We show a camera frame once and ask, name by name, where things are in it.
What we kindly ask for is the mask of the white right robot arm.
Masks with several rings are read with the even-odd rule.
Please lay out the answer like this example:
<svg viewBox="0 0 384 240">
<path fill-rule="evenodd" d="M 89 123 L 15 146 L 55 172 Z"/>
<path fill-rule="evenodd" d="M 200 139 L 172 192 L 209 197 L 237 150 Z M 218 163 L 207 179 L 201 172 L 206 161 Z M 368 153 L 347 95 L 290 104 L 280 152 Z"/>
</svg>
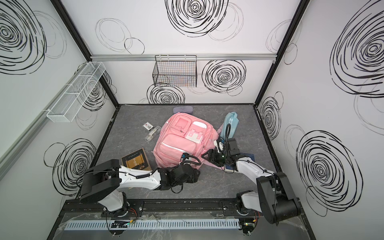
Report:
<svg viewBox="0 0 384 240">
<path fill-rule="evenodd" d="M 232 167 L 236 173 L 248 177 L 257 186 L 257 191 L 245 191 L 237 194 L 237 211 L 246 215 L 251 211 L 262 213 L 270 224 L 299 216 L 301 205 L 290 181 L 283 172 L 267 170 L 242 153 L 223 153 L 208 150 L 202 158 L 221 168 Z"/>
</svg>

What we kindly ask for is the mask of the pink student backpack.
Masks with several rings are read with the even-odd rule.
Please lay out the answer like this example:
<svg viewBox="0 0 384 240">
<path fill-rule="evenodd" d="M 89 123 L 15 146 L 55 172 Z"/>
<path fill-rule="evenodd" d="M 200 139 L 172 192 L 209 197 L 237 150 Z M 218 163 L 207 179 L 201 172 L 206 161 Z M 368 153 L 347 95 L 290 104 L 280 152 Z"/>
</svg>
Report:
<svg viewBox="0 0 384 240">
<path fill-rule="evenodd" d="M 214 167 L 202 154 L 214 149 L 218 138 L 210 123 L 189 114 L 174 114 L 163 125 L 153 150 L 156 163 L 160 168 L 174 167 L 180 163 L 182 154 L 188 153 L 199 158 L 203 165 Z"/>
</svg>

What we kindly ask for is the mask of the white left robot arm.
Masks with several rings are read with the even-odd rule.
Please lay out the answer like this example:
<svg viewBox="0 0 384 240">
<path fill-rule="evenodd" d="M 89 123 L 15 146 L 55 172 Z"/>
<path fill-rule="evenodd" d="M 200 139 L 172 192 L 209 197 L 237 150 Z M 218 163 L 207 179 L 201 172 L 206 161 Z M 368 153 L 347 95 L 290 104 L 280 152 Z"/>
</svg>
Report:
<svg viewBox="0 0 384 240">
<path fill-rule="evenodd" d="M 200 174 L 190 163 L 145 171 L 130 169 L 120 165 L 119 160 L 112 159 L 84 172 L 80 202 L 99 203 L 108 211 L 115 212 L 128 205 L 125 189 L 167 191 L 177 186 L 183 187 L 185 183 L 196 183 Z"/>
</svg>

